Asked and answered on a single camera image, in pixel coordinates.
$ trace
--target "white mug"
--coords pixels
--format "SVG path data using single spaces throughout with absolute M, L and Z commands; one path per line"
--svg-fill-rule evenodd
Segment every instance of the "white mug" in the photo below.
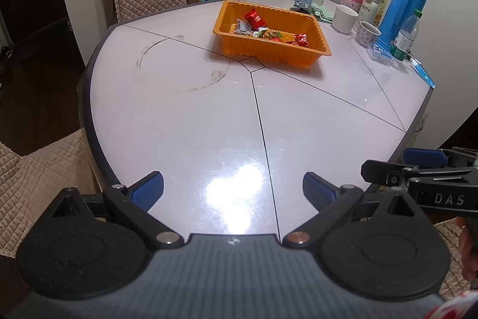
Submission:
M 350 33 L 354 26 L 358 14 L 351 8 L 339 4 L 335 9 L 334 19 L 332 19 L 332 26 L 335 30 L 341 33 Z
M 378 37 L 380 37 L 380 34 L 382 33 L 375 26 L 369 24 L 368 22 L 362 21 L 357 29 L 355 40 L 360 45 L 369 47 L 371 44 L 377 41 Z

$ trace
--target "blue gripper pad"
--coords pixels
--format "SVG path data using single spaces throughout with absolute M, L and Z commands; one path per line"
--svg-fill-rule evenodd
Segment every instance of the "blue gripper pad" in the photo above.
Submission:
M 317 211 L 323 210 L 337 200 L 334 185 L 321 179 L 313 172 L 307 172 L 302 179 L 302 191 L 305 198 Z
M 405 164 L 422 168 L 443 168 L 448 165 L 448 157 L 441 150 L 407 148 L 402 158 Z
M 144 211 L 148 211 L 164 192 L 163 175 L 159 172 L 155 174 L 144 183 L 139 183 L 138 188 L 135 188 L 130 193 L 130 200 Z

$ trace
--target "dark floor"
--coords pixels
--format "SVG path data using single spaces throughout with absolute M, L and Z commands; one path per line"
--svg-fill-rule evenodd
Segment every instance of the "dark floor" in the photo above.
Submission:
M 84 68 L 66 24 L 18 47 L 0 76 L 0 142 L 26 155 L 78 130 Z M 0 256 L 0 315 L 24 294 L 14 259 Z

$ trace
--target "orange plastic tray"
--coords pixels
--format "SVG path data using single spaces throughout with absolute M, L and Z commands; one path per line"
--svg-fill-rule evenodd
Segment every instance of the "orange plastic tray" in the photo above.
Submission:
M 282 33 L 307 34 L 309 47 L 275 42 L 233 33 L 237 20 L 256 9 L 267 27 Z M 322 29 L 313 16 L 259 4 L 225 1 L 213 32 L 221 37 L 224 52 L 254 56 L 258 59 L 288 62 L 299 67 L 310 67 L 320 56 L 332 52 Z

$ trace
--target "white table top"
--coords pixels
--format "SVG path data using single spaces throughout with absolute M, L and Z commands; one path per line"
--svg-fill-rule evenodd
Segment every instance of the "white table top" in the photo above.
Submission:
M 108 31 L 87 69 L 88 141 L 109 184 L 162 173 L 164 194 L 149 212 L 185 239 L 282 238 L 316 214 L 302 193 L 304 174 L 365 190 L 360 166 L 405 147 L 429 86 L 407 67 L 370 60 L 353 34 L 325 23 L 332 56 L 310 70 L 224 54 L 212 33 L 221 6 L 183 7 Z

